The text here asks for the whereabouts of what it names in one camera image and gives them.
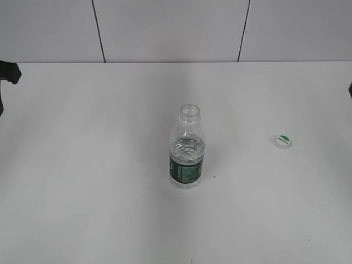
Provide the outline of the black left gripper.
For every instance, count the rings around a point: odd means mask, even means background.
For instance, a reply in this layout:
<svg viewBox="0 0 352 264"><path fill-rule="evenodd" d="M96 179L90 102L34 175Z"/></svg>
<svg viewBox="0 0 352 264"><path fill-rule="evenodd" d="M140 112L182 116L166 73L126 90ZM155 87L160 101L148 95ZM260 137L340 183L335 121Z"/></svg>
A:
<svg viewBox="0 0 352 264"><path fill-rule="evenodd" d="M21 78L21 70L17 63L0 61L0 78L16 85Z"/></svg>

